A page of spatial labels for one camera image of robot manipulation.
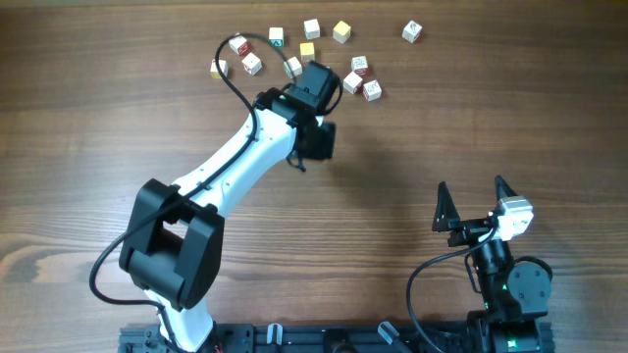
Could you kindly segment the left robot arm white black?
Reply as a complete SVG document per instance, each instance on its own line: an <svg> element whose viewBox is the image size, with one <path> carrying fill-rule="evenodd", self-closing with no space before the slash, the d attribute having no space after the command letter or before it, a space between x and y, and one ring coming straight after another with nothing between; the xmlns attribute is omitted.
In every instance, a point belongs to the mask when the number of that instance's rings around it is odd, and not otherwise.
<svg viewBox="0 0 628 353"><path fill-rule="evenodd" d="M151 338L164 352L198 352L214 338L205 295L221 266L225 222L274 165L332 157L341 80L311 62L300 80L261 92L243 126L212 157L171 184L148 181L137 193L120 268L156 304Z"/></svg>

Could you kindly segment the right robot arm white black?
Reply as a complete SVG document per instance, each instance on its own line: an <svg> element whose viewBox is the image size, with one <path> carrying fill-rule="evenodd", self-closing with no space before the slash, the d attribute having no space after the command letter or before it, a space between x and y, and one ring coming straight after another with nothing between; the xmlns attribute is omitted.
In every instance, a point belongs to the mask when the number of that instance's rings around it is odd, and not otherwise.
<svg viewBox="0 0 628 353"><path fill-rule="evenodd" d="M555 350L549 323L553 273L546 262L513 257L508 242L531 224L533 206L501 177L495 178L497 204L485 218L463 221L445 182L438 188L433 230L448 232L450 247L470 249L465 255L472 287L485 309L467 315L470 352L530 352Z"/></svg>

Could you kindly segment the wooden block picture top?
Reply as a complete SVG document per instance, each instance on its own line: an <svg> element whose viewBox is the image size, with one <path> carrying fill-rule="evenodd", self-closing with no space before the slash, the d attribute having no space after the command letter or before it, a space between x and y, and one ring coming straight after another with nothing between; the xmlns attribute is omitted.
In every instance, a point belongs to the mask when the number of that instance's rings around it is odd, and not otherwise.
<svg viewBox="0 0 628 353"><path fill-rule="evenodd" d="M381 97L383 90L381 85L374 79L365 82L362 86L362 93L368 102L377 100Z"/></svg>

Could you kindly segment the wooden block red edge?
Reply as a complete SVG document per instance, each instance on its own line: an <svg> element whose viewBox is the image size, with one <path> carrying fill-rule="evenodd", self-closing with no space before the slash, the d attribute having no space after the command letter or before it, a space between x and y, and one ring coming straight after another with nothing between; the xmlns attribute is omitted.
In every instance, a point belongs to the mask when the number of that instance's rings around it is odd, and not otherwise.
<svg viewBox="0 0 628 353"><path fill-rule="evenodd" d="M367 58L365 56L353 57L351 59L351 70L359 76L366 76L369 73Z"/></svg>

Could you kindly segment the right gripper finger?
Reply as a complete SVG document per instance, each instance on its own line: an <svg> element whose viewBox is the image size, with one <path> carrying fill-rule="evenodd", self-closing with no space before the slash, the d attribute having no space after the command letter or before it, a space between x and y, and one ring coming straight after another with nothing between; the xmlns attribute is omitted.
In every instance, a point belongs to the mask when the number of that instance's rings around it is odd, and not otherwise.
<svg viewBox="0 0 628 353"><path fill-rule="evenodd" d="M517 195L517 193L508 185L502 176L495 177L495 188L497 201L508 197L515 197Z"/></svg>
<svg viewBox="0 0 628 353"><path fill-rule="evenodd" d="M460 217L445 181L438 186L438 199L432 231L445 232L460 228Z"/></svg>

